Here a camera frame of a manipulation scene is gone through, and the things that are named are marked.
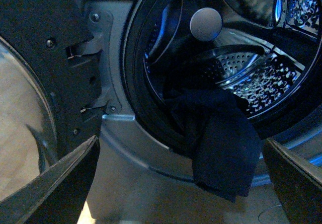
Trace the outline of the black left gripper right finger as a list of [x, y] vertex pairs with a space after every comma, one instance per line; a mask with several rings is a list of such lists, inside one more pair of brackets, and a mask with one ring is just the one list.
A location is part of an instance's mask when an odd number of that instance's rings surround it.
[[321, 223], [321, 168], [271, 138], [262, 154], [289, 222]]

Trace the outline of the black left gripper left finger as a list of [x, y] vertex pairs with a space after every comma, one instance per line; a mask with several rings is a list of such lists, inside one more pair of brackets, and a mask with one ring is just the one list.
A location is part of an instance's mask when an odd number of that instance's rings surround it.
[[99, 155], [99, 138], [92, 136], [2, 200], [1, 223], [77, 223]]

